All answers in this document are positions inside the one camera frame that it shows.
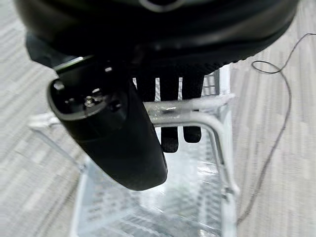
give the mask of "finger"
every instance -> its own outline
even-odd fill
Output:
[[[179,77],[173,68],[161,70],[160,81],[160,100],[178,100]],[[164,152],[174,153],[178,150],[178,128],[161,128],[161,146]]]
[[[182,80],[182,98],[200,98],[203,88],[204,75],[201,73],[187,72]],[[201,139],[200,127],[183,127],[184,140],[189,143],[197,143]]]
[[[143,102],[155,101],[155,75],[147,70],[140,71],[136,77],[136,83],[138,94]]]

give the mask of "wire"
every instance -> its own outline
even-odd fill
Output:
[[[287,77],[284,75],[283,73],[283,69],[287,66],[288,62],[290,61],[291,57],[292,57],[292,54],[293,52],[295,51],[295,49],[297,48],[298,44],[307,36],[316,36],[316,34],[314,33],[307,33],[305,35],[303,35],[297,42],[296,44],[294,45],[292,51],[290,52],[289,56],[287,57],[287,60],[285,61],[285,64],[279,68],[278,66],[276,66],[275,64],[273,63],[270,63],[268,61],[262,61],[262,60],[256,60],[254,62],[251,63],[251,66],[252,68],[254,68],[255,70],[259,71],[260,73],[265,73],[265,74],[276,74],[276,73],[280,73],[280,75],[282,76],[284,82],[285,82],[285,85],[286,85],[286,88],[287,88],[287,91],[288,91],[288,107],[287,107],[287,111],[286,111],[286,115],[285,115],[285,119],[284,119],[284,122],[283,122],[283,125],[282,125],[282,128],[276,138],[276,141],[273,145],[273,147],[271,148],[270,150],[270,153],[263,165],[263,168],[260,172],[260,176],[259,176],[259,179],[258,179],[258,182],[257,182],[257,185],[255,187],[255,190],[254,192],[251,194],[251,197],[250,197],[250,201],[249,201],[249,204],[246,208],[246,210],[244,211],[244,213],[242,215],[240,215],[240,217],[238,218],[237,220],[237,226],[240,225],[250,214],[251,210],[252,210],[252,207],[253,207],[253,204],[256,200],[256,198],[258,197],[258,194],[261,190],[261,187],[262,187],[262,184],[263,184],[263,181],[264,181],[264,178],[265,178],[265,175],[267,173],[267,169],[271,163],[271,159],[273,157],[273,154],[275,152],[275,150],[277,149],[277,146],[282,138],[282,135],[284,133],[284,130],[286,128],[286,125],[287,125],[287,122],[288,122],[288,119],[290,117],[290,113],[291,113],[291,109],[292,109],[292,91],[291,91],[291,87],[290,87],[290,84],[288,82],[288,79]],[[261,70],[259,68],[256,67],[255,64],[257,63],[265,63],[265,64],[268,64],[272,67],[274,67],[276,69],[276,71],[273,71],[273,72],[269,72],[269,71],[264,71],[264,70]]]

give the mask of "black glove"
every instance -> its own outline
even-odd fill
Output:
[[[204,75],[208,70],[199,70],[197,67],[161,67],[159,69],[142,69],[136,77],[137,90],[144,102],[155,100],[156,80],[160,81],[160,99],[177,100],[179,91],[179,77],[182,81],[182,99],[199,98],[202,93]],[[199,127],[184,127],[184,139],[189,143],[197,143],[201,139]],[[161,128],[161,146],[164,152],[174,153],[178,150],[177,127]]]

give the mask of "black cable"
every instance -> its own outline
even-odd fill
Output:
[[[290,54],[289,54],[287,60],[285,61],[285,64],[284,64],[281,68],[279,68],[278,66],[276,66],[276,65],[273,64],[273,63],[270,63],[270,62],[267,62],[267,61],[262,61],[262,60],[256,60],[256,61],[254,61],[254,62],[251,63],[252,68],[254,68],[255,70],[259,71],[260,73],[266,73],[266,74],[276,74],[276,73],[280,73],[281,76],[282,76],[282,78],[284,79],[285,84],[286,84],[286,88],[287,88],[287,91],[288,91],[288,96],[289,96],[289,98],[288,98],[288,107],[287,107],[285,119],[284,119],[284,122],[283,122],[283,126],[282,126],[282,128],[281,128],[281,130],[280,130],[280,132],[279,132],[279,134],[278,134],[278,136],[277,136],[277,138],[276,138],[276,141],[275,141],[275,143],[274,143],[272,149],[270,150],[270,153],[269,153],[269,155],[268,155],[268,157],[267,157],[267,159],[266,159],[266,161],[265,161],[265,163],[264,163],[264,165],[263,165],[263,168],[262,168],[262,170],[261,170],[261,172],[260,172],[260,176],[259,176],[259,180],[258,180],[258,182],[257,182],[256,188],[255,188],[254,192],[252,193],[252,195],[251,195],[251,197],[250,197],[249,204],[248,204],[246,210],[244,211],[244,213],[243,213],[241,216],[239,216],[239,218],[238,218],[238,220],[237,220],[237,226],[238,226],[240,223],[242,223],[242,222],[249,216],[249,214],[250,214],[250,212],[251,212],[251,210],[252,210],[253,204],[254,204],[254,202],[255,202],[255,200],[256,200],[256,198],[257,198],[257,196],[258,196],[258,194],[259,194],[259,192],[260,192],[260,190],[261,190],[261,186],[262,186],[262,183],[263,183],[263,181],[264,181],[265,175],[266,175],[266,173],[267,173],[267,169],[268,169],[268,167],[269,167],[269,165],[270,165],[270,163],[271,163],[272,156],[273,156],[275,150],[277,149],[277,146],[278,146],[278,144],[279,144],[279,142],[280,142],[280,140],[281,140],[281,137],[282,137],[282,135],[283,135],[283,133],[284,133],[284,130],[285,130],[285,128],[286,128],[286,125],[287,125],[287,122],[288,122],[288,119],[289,119],[289,116],[290,116],[290,112],[291,112],[291,109],[292,109],[292,91],[291,91],[291,87],[290,87],[290,84],[289,84],[289,82],[288,82],[288,79],[286,78],[286,76],[285,76],[284,73],[283,73],[283,69],[284,69],[284,68],[286,67],[286,65],[288,64],[288,62],[289,62],[289,60],[290,60],[290,58],[291,58],[293,52],[295,51],[297,45],[298,45],[305,37],[307,37],[307,36],[316,36],[316,34],[314,34],[314,33],[307,33],[307,34],[303,35],[303,36],[296,42],[296,44],[294,45],[292,51],[290,52]],[[276,71],[268,72],[268,71],[261,70],[261,69],[259,69],[259,68],[257,68],[257,67],[255,66],[256,63],[265,63],[265,64],[268,64],[268,65],[274,67],[274,68],[276,69]]]

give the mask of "gloved hand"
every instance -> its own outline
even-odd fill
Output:
[[[199,98],[202,93],[204,75],[213,70],[199,69],[194,66],[169,66],[159,69],[142,69],[136,77],[137,90],[143,102],[155,100],[156,80],[160,81],[160,99],[177,100],[179,91],[179,77],[182,81],[182,99]],[[189,143],[197,143],[201,139],[199,127],[184,127],[184,139]],[[174,153],[178,150],[177,127],[161,128],[161,146],[164,152]]]

